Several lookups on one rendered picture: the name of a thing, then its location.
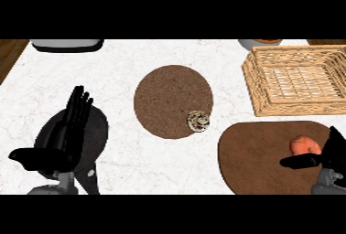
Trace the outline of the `speckled pale round vegetable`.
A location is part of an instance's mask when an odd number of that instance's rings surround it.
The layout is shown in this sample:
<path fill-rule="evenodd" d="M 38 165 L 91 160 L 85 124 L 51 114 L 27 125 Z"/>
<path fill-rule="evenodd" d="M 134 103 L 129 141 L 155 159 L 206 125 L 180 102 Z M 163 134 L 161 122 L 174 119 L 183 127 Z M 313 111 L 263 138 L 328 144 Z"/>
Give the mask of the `speckled pale round vegetable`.
<path fill-rule="evenodd" d="M 190 111 L 186 118 L 189 129 L 195 133 L 202 133 L 209 126 L 209 116 L 203 111 Z"/>

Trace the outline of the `orange squash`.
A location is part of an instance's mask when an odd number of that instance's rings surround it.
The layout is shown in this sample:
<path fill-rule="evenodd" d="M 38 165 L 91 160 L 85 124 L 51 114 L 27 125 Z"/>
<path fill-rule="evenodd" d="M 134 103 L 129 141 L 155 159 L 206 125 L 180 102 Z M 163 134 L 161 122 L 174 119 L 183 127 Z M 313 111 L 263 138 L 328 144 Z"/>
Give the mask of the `orange squash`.
<path fill-rule="evenodd" d="M 304 135 L 298 135 L 291 139 L 289 150 L 292 155 L 322 153 L 322 148 L 317 143 Z"/>

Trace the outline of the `brown wooden cutting board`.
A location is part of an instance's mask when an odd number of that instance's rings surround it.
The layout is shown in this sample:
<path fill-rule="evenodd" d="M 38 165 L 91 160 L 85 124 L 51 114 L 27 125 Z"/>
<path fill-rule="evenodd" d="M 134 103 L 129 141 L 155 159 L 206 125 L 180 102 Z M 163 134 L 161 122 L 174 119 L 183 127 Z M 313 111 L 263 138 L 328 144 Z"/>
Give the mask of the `brown wooden cutting board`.
<path fill-rule="evenodd" d="M 217 145 L 221 177 L 236 195 L 308 195 L 319 167 L 292 170 L 279 165 L 291 155 L 297 135 L 323 146 L 329 129 L 317 122 L 237 122 L 224 130 Z"/>

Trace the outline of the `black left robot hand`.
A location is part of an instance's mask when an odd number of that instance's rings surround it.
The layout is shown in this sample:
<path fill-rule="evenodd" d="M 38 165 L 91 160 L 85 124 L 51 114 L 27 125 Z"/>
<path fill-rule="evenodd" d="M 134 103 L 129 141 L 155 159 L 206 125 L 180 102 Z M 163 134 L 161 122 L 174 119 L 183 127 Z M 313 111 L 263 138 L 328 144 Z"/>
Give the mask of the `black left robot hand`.
<path fill-rule="evenodd" d="M 93 99 L 82 86 L 75 86 L 61 120 L 54 124 L 42 148 L 17 148 L 7 158 L 19 162 L 26 171 L 69 172 L 81 158 L 84 132 Z"/>

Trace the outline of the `grey and black appliance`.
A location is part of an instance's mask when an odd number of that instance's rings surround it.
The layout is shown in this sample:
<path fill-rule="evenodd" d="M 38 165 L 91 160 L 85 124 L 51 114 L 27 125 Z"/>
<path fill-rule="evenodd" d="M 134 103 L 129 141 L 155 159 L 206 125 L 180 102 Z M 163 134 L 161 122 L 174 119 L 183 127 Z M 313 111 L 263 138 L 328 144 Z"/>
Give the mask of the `grey and black appliance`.
<path fill-rule="evenodd" d="M 101 48 L 101 39 L 30 39 L 32 47 L 39 52 L 82 53 Z"/>

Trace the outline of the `wicker basket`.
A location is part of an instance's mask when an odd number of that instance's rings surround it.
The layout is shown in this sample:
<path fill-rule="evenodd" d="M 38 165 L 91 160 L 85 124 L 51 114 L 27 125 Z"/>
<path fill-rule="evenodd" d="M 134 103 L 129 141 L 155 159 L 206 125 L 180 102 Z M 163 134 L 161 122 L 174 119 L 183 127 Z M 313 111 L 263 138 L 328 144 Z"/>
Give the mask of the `wicker basket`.
<path fill-rule="evenodd" d="M 346 114 L 346 45 L 252 47 L 242 71 L 257 117 Z"/>

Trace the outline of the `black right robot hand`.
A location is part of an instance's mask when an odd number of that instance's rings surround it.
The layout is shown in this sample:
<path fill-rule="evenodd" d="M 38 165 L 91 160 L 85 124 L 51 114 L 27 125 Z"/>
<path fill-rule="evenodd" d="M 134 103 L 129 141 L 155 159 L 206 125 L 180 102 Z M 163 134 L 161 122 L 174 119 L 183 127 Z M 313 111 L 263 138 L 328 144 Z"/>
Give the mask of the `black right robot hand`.
<path fill-rule="evenodd" d="M 346 138 L 341 136 L 336 128 L 331 126 L 322 153 L 292 155 L 282 158 L 279 164 L 289 169 L 310 168 L 317 165 L 322 168 L 332 169 L 342 175 L 342 178 L 335 181 L 335 185 L 346 188 L 346 153 L 341 152 L 342 146 L 346 146 Z"/>

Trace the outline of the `brown oval placemat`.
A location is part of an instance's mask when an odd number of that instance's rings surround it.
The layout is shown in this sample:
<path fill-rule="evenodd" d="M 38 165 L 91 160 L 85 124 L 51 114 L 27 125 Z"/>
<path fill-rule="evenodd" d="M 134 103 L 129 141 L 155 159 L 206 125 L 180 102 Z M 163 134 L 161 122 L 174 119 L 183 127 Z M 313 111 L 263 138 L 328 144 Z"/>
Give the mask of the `brown oval placemat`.
<path fill-rule="evenodd" d="M 132 96 L 135 119 L 150 134 L 180 139 L 193 134 L 187 114 L 211 114 L 212 92 L 200 74 L 181 65 L 155 69 L 140 80 Z"/>

